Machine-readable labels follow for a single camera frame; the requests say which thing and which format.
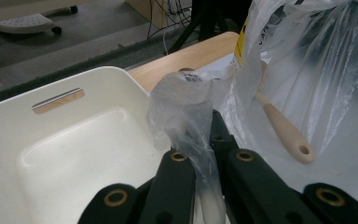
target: gray floor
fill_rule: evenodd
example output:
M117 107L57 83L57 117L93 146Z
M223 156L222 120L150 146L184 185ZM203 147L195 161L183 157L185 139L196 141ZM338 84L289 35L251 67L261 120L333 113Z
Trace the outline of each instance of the gray floor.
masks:
M148 20L124 0L79 5L76 14L62 8L43 15L62 28L61 35L0 33L0 101L93 67L126 69L164 55L164 32L147 39ZM164 36L167 48L183 30L175 28ZM187 45L196 40L193 34Z

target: wooden tabletop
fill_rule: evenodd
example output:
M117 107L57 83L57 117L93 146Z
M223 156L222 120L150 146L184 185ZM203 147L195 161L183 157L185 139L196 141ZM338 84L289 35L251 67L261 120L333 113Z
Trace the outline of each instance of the wooden tabletop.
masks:
M128 71L146 91L181 68L199 69L234 52L239 35L226 32Z

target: transparent plastic bag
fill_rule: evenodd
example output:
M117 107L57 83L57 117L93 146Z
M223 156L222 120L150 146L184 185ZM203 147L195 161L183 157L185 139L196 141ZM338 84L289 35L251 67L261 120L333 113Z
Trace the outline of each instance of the transparent plastic bag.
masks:
M268 19L255 19L271 11L256 8L267 2L255 1L250 18L264 24L252 24L246 33L258 29L260 34L267 24ZM243 65L217 109L239 145L260 153L291 188L302 191L324 182L358 200L358 2L331 3L315 7L318 11L286 4L262 48L256 38L246 39ZM309 140L315 151L312 164L287 153L254 98L262 50L269 62L261 91Z
M203 223L220 224L226 222L226 207L209 146L212 86L210 79L203 80L196 72L168 74L150 92L146 119L157 149L171 146L189 156L196 171Z

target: caster wheel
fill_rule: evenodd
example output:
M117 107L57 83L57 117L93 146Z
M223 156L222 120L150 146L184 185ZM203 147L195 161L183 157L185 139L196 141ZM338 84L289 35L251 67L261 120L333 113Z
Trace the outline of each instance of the caster wheel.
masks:
M71 11L73 14L77 13L77 6L71 7Z
M52 31L55 35L60 35L60 34L62 34L62 29L61 29L61 27L59 27L59 26L56 26L56 27L52 28L51 31Z

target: black stand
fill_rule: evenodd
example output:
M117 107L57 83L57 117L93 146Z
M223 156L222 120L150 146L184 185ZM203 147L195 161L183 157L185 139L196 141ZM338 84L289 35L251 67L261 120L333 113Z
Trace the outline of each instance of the black stand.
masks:
M193 0L193 10L196 10L193 11L195 13L192 13L191 22L171 48L168 49L168 53L174 53L179 50L198 25L200 25L199 41L215 35L214 27L216 23L219 25L222 33L227 31L227 25L220 12L217 1L218 0Z

